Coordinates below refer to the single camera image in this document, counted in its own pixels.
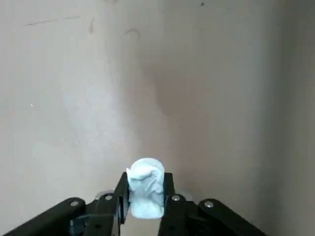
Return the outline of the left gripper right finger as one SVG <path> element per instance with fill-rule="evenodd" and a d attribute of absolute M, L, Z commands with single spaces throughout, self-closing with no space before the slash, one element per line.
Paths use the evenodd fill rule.
<path fill-rule="evenodd" d="M 164 174 L 164 215 L 159 236 L 265 236 L 255 225 L 216 199 L 196 204 L 175 192 L 173 175 Z"/>

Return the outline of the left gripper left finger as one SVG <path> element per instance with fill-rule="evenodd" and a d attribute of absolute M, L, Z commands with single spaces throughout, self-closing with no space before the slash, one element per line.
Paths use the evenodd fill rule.
<path fill-rule="evenodd" d="M 7 232 L 6 236 L 119 236 L 129 208 L 124 172 L 114 190 L 100 192 L 90 203 L 68 198 Z"/>

